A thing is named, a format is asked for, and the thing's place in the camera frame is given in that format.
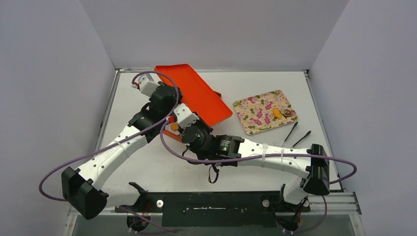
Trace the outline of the small orange cookie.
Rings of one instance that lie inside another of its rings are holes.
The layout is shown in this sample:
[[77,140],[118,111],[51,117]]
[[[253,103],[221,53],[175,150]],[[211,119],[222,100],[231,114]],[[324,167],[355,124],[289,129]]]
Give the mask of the small orange cookie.
[[173,131],[179,130],[179,125],[177,123],[171,123],[170,129]]

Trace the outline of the orange tin lid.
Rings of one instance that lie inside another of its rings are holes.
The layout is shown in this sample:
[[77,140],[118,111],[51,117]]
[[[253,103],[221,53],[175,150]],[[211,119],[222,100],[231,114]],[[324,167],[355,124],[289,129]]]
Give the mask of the orange tin lid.
[[179,87],[185,103],[209,126],[214,126],[233,113],[217,94],[189,64],[157,65],[154,71],[169,76]]

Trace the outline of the orange cookie tin box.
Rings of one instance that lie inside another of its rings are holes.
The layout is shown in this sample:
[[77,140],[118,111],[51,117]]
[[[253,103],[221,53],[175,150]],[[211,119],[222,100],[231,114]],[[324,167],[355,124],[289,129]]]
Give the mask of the orange cookie tin box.
[[[215,94],[220,98],[220,99],[222,99],[222,94],[221,93],[219,93],[219,92],[217,92],[217,91],[214,91],[215,92]],[[164,135],[166,135],[167,137],[170,137],[170,138],[172,138],[173,140],[175,140],[175,141],[177,141],[177,142],[180,142],[181,143],[181,139],[180,139],[180,136],[179,136],[179,134],[176,134],[176,133],[174,133],[172,130],[170,130],[170,129],[165,129],[164,131],[163,131],[163,134]]]

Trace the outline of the floral tray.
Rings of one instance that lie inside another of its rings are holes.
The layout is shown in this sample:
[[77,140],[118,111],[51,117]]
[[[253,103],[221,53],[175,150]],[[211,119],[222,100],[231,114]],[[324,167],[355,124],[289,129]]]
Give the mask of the floral tray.
[[[274,90],[234,101],[233,108],[247,135],[266,132],[299,120],[298,114],[281,90]],[[289,109],[293,115],[288,118],[284,116],[282,120],[277,120],[272,113],[274,108],[278,108],[282,114],[285,109]]]

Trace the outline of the metal tongs with black tips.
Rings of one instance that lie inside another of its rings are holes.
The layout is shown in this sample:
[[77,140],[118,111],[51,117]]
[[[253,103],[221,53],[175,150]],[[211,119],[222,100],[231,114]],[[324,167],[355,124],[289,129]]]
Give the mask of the metal tongs with black tips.
[[[288,135],[285,137],[285,139],[283,140],[281,146],[284,147],[284,145],[286,144],[286,142],[289,140],[290,136],[292,135],[293,131],[295,130],[295,128],[298,125],[298,121],[296,121],[294,123],[294,125],[292,126],[291,130],[289,131]],[[312,131],[309,130],[306,132],[306,134],[304,136],[302,136],[298,141],[296,141],[291,148],[295,148],[299,143],[301,143],[303,140],[305,140],[307,137],[309,137],[311,135]]]

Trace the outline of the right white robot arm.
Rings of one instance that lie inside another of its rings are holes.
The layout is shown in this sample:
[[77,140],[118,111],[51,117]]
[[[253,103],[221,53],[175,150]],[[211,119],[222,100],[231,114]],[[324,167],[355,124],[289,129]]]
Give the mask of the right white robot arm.
[[291,149],[261,144],[232,135],[211,134],[212,128],[198,115],[175,113],[181,141],[197,155],[197,163],[219,166],[256,166],[295,175],[281,186],[279,206],[291,210],[308,195],[330,193],[329,163],[321,145]]

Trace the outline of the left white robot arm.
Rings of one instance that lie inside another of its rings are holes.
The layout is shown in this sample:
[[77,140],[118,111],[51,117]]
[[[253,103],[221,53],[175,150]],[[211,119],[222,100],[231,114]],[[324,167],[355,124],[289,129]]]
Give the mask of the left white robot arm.
[[103,209],[119,205],[141,211],[147,206],[147,198],[136,183],[129,188],[106,187],[105,183],[133,153],[150,143],[174,112],[182,99],[177,86],[162,82],[140,87],[149,97],[144,105],[106,147],[93,154],[89,160],[73,169],[67,167],[61,174],[63,198],[85,219],[99,215]]

